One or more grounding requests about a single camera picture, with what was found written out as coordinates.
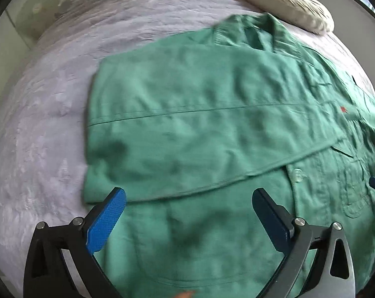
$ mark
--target button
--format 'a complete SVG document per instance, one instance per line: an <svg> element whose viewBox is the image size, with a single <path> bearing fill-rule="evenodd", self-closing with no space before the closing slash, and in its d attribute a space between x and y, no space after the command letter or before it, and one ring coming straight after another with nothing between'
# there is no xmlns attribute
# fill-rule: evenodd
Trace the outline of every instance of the button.
<svg viewBox="0 0 375 298"><path fill-rule="evenodd" d="M303 172L300 169L294 169L293 170L293 179L295 180L295 183L300 183L303 180Z"/></svg>

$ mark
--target chest pocket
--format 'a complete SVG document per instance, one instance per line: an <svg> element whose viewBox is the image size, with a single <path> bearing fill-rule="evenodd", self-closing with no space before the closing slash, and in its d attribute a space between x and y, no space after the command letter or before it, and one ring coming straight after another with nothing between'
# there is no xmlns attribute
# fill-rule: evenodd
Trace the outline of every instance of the chest pocket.
<svg viewBox="0 0 375 298"><path fill-rule="evenodd" d="M369 171L366 162L342 140L332 146L338 170L338 184L344 213L355 218L369 204Z"/></svg>

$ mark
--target green shirt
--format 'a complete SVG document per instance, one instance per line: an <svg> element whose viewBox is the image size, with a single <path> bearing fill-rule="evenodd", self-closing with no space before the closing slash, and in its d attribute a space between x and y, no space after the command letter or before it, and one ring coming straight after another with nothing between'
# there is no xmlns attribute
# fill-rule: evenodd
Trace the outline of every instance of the green shirt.
<svg viewBox="0 0 375 298"><path fill-rule="evenodd" d="M270 14L105 58L86 154L86 203L127 193L96 254L124 298L255 297L282 259L252 209L259 187L310 224L340 222L357 289L369 278L375 97Z"/></svg>

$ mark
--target white pillow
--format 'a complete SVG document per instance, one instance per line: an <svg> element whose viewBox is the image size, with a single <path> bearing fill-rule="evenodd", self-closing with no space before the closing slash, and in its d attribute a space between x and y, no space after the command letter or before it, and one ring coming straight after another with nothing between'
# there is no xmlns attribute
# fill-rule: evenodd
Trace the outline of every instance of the white pillow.
<svg viewBox="0 0 375 298"><path fill-rule="evenodd" d="M248 0L292 25L325 35L334 30L334 20L328 9L317 0Z"/></svg>

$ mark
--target bed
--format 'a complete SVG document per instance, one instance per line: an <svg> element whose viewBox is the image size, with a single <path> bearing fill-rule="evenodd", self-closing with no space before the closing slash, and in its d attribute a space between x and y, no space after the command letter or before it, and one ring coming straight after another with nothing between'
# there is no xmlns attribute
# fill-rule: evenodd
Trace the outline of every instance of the bed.
<svg viewBox="0 0 375 298"><path fill-rule="evenodd" d="M0 99L0 269L21 294L31 236L85 216L87 97L100 60L157 39L261 10L245 0L67 0ZM288 30L375 91L334 35Z"/></svg>

